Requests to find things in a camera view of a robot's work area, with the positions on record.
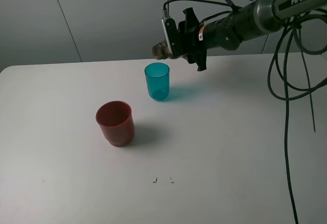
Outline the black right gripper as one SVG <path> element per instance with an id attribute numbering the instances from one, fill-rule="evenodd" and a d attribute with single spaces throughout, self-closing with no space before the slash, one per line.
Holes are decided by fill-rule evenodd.
<path id="1" fill-rule="evenodd" d="M 178 24 L 180 56 L 186 55 L 189 64 L 197 64 L 197 71 L 206 67 L 207 49 L 221 47 L 228 51 L 236 50 L 242 39 L 233 26 L 232 15 L 208 24 L 200 24 L 193 8 L 183 10 L 185 20 Z"/>

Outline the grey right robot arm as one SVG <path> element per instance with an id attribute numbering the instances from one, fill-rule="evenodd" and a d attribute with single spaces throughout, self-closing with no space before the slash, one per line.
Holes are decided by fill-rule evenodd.
<path id="1" fill-rule="evenodd" d="M 207 50 L 235 51 L 242 42 L 279 31 L 286 20 L 326 5 L 326 0 L 225 0 L 231 12 L 222 20 L 199 21 L 192 8 L 184 10 L 177 38 L 169 38 L 171 52 L 198 70 L 206 69 Z"/>

